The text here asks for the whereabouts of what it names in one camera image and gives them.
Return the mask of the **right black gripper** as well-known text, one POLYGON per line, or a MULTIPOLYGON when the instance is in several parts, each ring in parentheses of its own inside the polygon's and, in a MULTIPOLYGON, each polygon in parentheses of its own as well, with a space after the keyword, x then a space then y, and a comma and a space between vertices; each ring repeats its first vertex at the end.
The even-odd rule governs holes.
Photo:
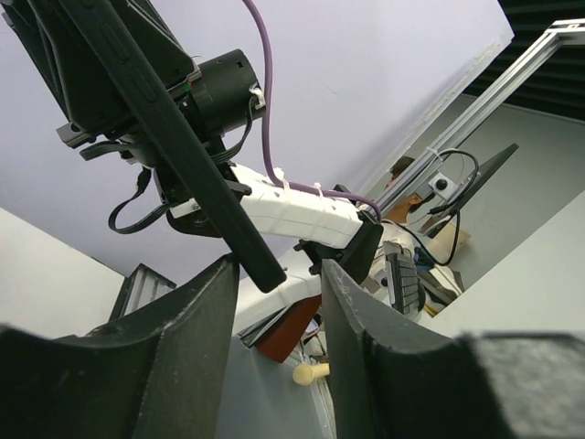
MULTIPOLYGON (((100 135, 115 139, 136 120, 93 50, 67 15, 71 1, 3 1, 15 32, 69 123, 58 129, 71 148, 100 135)), ((171 96, 199 77, 199 67, 149 1, 111 5, 171 96)))

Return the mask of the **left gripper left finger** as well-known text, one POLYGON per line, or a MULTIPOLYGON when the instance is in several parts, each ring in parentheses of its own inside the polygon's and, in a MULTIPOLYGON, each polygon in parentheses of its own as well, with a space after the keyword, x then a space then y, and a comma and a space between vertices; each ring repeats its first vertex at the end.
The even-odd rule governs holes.
POLYGON ((4 438, 212 438, 239 265, 186 284, 84 337, 1 329, 4 438))

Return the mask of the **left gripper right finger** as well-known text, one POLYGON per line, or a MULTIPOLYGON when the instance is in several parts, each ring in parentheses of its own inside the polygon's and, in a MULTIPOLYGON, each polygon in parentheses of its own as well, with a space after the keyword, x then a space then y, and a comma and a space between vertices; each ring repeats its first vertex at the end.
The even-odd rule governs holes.
POLYGON ((340 438, 581 438, 584 338, 446 337, 322 266, 330 392, 340 438))

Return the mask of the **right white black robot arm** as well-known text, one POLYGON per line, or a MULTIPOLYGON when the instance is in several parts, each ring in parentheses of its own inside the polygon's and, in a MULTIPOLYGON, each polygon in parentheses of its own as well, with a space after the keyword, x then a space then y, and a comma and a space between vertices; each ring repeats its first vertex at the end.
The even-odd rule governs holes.
POLYGON ((60 140, 85 160, 116 154, 138 164, 137 192, 155 184, 160 205, 127 235, 165 218, 176 231, 220 238, 269 292, 287 272, 264 234, 296 239, 317 275, 326 260, 363 281, 381 237, 377 213, 343 187, 289 182, 235 162, 223 135, 269 119, 271 86, 232 50, 196 63, 149 1, 4 1, 3 19, 48 86, 66 123, 60 140))

